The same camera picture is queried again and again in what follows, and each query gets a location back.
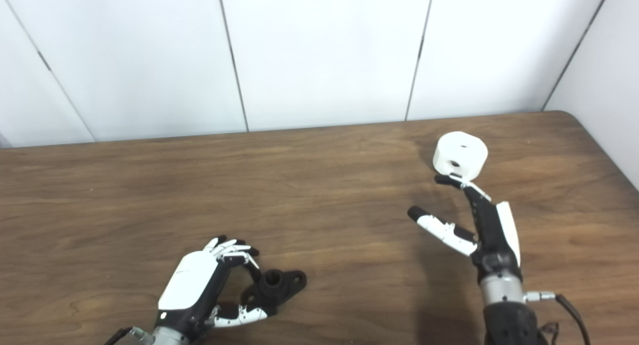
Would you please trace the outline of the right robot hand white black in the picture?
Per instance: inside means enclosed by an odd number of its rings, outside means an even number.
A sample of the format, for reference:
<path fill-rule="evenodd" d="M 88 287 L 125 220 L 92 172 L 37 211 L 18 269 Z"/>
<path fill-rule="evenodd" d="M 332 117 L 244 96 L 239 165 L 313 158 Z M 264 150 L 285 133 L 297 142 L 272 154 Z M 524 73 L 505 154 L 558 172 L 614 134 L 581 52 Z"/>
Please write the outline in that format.
<path fill-rule="evenodd" d="M 434 181 L 464 193 L 470 204 L 476 232 L 445 221 L 418 206 L 408 209 L 409 218 L 443 244 L 470 257 L 477 269 L 479 282 L 497 274 L 511 274 L 522 281 L 517 231 L 511 212 L 505 210 L 507 202 L 493 203 L 479 186 L 459 174 L 436 175 Z"/>

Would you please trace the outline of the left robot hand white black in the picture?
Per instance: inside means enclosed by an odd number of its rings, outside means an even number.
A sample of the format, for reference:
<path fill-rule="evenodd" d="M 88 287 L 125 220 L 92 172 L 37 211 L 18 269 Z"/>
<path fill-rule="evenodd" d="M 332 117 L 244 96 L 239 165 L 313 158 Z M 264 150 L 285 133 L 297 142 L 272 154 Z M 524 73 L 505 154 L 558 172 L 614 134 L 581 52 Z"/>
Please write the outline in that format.
<path fill-rule="evenodd" d="M 244 266 L 254 282 L 262 276 L 254 260 L 259 251 L 244 240 L 213 238 L 203 249 L 182 257 L 158 300 L 152 333 L 155 345 L 192 345 L 212 329 L 260 322 L 278 313 L 276 307 L 223 306 L 218 298 L 231 270 Z"/>

